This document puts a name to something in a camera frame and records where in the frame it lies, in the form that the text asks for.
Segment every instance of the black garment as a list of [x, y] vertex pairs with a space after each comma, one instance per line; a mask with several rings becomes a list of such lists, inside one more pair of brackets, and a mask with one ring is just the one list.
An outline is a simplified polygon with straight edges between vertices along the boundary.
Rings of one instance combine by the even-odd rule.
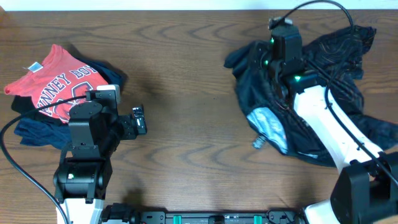
[[[78, 60], [94, 68], [109, 84], [123, 86], [124, 80], [122, 76], [109, 69], [102, 62], [79, 58]], [[35, 109], [35, 106], [30, 96], [15, 96], [11, 109], [23, 114]], [[67, 142], [72, 140], [68, 124], [64, 124], [60, 119], [52, 118], [40, 112], [30, 114], [20, 120], [14, 133], [22, 136], [21, 144], [26, 146], [45, 146], [50, 144], [57, 149], [62, 149]]]
[[[371, 27], [356, 26], [353, 39], [348, 38], [349, 32], [350, 29], [345, 28], [319, 37], [303, 48], [303, 57], [311, 59], [331, 74], [338, 69], [337, 65], [341, 60], [347, 58], [345, 55], [349, 55], [337, 71], [336, 80], [331, 84], [330, 91], [359, 130], [385, 150], [397, 144], [398, 126], [363, 115], [364, 99], [353, 81], [354, 78], [361, 79], [363, 76], [362, 55], [370, 49], [376, 30]], [[273, 90], [268, 71], [260, 65], [261, 54], [257, 54], [262, 45], [269, 43], [258, 40], [232, 52], [226, 58], [224, 65], [226, 68], [233, 68], [233, 75], [236, 77], [235, 91], [249, 124], [285, 155], [314, 164], [334, 166], [333, 159], [313, 129], [293, 109], [287, 107]], [[263, 119], [265, 121], [251, 119], [253, 113], [257, 113], [258, 110], [262, 110], [260, 113], [262, 116], [265, 115], [266, 118]], [[270, 124], [262, 127], [268, 120], [276, 123], [276, 127], [279, 121], [283, 126], [282, 131], [275, 131]], [[261, 128], [268, 131], [266, 133], [275, 134], [277, 138], [264, 136]], [[283, 138], [286, 149], [281, 144]]]
[[62, 149], [68, 141], [71, 141], [69, 126], [57, 126], [30, 118], [22, 118], [14, 134], [22, 136], [21, 144], [25, 146], [52, 145], [57, 149]]

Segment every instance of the wooden table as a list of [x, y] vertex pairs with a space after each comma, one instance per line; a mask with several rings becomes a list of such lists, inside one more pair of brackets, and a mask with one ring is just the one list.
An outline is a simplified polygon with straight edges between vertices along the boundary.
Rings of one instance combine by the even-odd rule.
[[[336, 169], [251, 147], [248, 126], [224, 58], [252, 40], [268, 39], [268, 18], [286, 11], [11, 12], [0, 24], [1, 88], [41, 62], [52, 44], [105, 60], [128, 75], [121, 114], [146, 108], [148, 134], [124, 141], [112, 156], [106, 204], [126, 202], [168, 210], [299, 208], [326, 199]], [[357, 81], [365, 112], [397, 123], [397, 11], [351, 11], [355, 23], [377, 28]], [[305, 44], [348, 25], [341, 11], [299, 11], [291, 18]], [[0, 95], [0, 125], [17, 113]], [[54, 192], [60, 151], [25, 147], [12, 131], [15, 160]], [[0, 156], [0, 222], [55, 223], [55, 207]], [[392, 218], [384, 223], [396, 223]]]

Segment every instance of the black cable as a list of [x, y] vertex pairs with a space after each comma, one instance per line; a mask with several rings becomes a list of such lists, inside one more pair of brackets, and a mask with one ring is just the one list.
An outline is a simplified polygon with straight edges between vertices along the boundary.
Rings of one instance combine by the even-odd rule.
[[284, 15], [282, 18], [280, 18], [275, 24], [272, 25], [272, 27], [270, 27], [269, 29], [273, 29], [275, 27], [277, 27], [282, 21], [285, 21], [285, 19], [291, 15], [291, 13], [295, 12], [297, 9], [300, 9], [303, 6], [309, 5], [309, 4], [314, 4], [314, 3], [320, 3], [320, 2], [324, 2], [324, 3], [329, 3], [329, 4], [334, 4], [335, 6], [339, 7], [347, 16], [348, 21], [349, 21], [349, 25], [351, 26], [352, 30], [354, 30], [354, 22], [353, 22], [353, 18], [351, 18], [350, 14], [348, 13], [347, 9], [344, 8], [341, 4], [338, 4], [335, 1], [329, 1], [329, 0], [315, 0], [315, 1], [309, 1], [309, 2], [305, 2], [297, 7], [295, 7], [294, 9], [290, 10], [286, 15]]
[[[325, 2], [325, 3], [330, 3], [330, 4], [334, 4], [337, 7], [339, 7], [347, 16], [348, 21], [349, 21], [349, 25], [351, 27], [351, 33], [349, 35], [349, 38], [352, 39], [354, 36], [354, 22], [353, 22], [353, 18], [351, 17], [351, 15], [349, 14], [349, 12], [347, 11], [347, 9], [345, 9], [341, 4], [338, 4], [337, 2], [334, 1], [329, 1], [329, 0], [315, 0], [315, 1], [309, 1], [309, 2], [305, 2], [297, 7], [295, 7], [294, 9], [290, 10], [286, 15], [284, 15], [283, 17], [281, 17], [275, 24], [272, 25], [272, 27], [270, 27], [270, 29], [273, 29], [275, 27], [277, 27], [282, 21], [285, 20], [285, 18], [287, 18], [289, 15], [291, 15], [291, 13], [293, 13], [294, 11], [296, 11], [297, 9], [309, 5], [309, 4], [313, 4], [313, 3], [319, 3], [319, 2]], [[329, 89], [330, 89], [330, 85], [333, 82], [333, 80], [336, 77], [337, 72], [340, 70], [340, 68], [343, 66], [345, 60], [348, 58], [349, 54], [346, 54], [344, 59], [339, 63], [339, 65], [337, 66], [337, 69], [335, 69], [334, 74], [332, 74], [330, 76], [329, 81], [326, 84], [326, 88], [325, 88], [325, 103], [326, 103], [326, 107], [329, 109], [331, 115], [336, 119], [337, 123], [346, 131], [346, 133], [351, 137], [351, 139], [358, 145], [359, 148], [361, 148], [376, 164], [377, 166], [379, 166], [385, 173], [386, 175], [393, 181], [393, 183], [398, 187], [398, 180], [392, 175], [392, 173], [385, 167], [385, 165], [383, 165], [377, 158], [376, 156], [374, 156], [369, 149], [367, 149], [363, 143], [361, 143], [356, 137], [355, 135], [344, 125], [344, 123], [339, 119], [339, 117], [337, 116], [337, 114], [335, 113], [335, 111], [333, 110], [333, 108], [331, 107], [331, 103], [329, 102]], [[324, 70], [322, 70], [320, 67], [318, 67], [314, 62], [312, 61], [308, 61], [310, 62], [310, 65], [315, 67], [320, 73], [322, 73], [325, 77], [329, 76]]]
[[10, 122], [8, 122], [1, 130], [0, 132], [0, 146], [1, 146], [1, 150], [4, 153], [6, 159], [11, 163], [12, 166], [14, 166], [15, 169], [17, 169], [23, 176], [25, 176], [28, 180], [30, 180], [34, 185], [36, 185], [36, 187], [38, 187], [41, 191], [43, 191], [43, 193], [55, 204], [55, 206], [59, 209], [63, 221], [65, 222], [65, 224], [69, 224], [68, 222], [68, 217], [65, 214], [65, 212], [63, 211], [63, 209], [61, 208], [61, 205], [59, 204], [59, 202], [57, 201], [57, 199], [55, 199], [55, 197], [48, 192], [48, 190], [41, 185], [37, 180], [35, 180], [31, 175], [29, 175], [21, 166], [18, 165], [18, 163], [11, 157], [11, 155], [8, 153], [7, 149], [6, 149], [6, 145], [4, 144], [4, 134], [6, 133], [7, 129], [9, 127], [11, 127], [11, 125], [13, 125], [15, 122], [19, 121], [20, 119], [32, 114], [32, 113], [36, 113], [40, 110], [52, 107], [52, 106], [57, 106], [60, 105], [62, 103], [66, 103], [72, 100], [77, 100], [77, 99], [83, 99], [86, 98], [86, 96], [77, 96], [77, 97], [73, 97], [73, 98], [69, 98], [67, 100], [62, 100], [56, 103], [52, 103], [50, 105], [47, 106], [42, 106], [40, 108], [36, 108], [34, 110], [31, 110], [29, 112], [26, 112], [24, 114], [19, 115], [18, 117], [14, 118], [13, 120], [11, 120]]

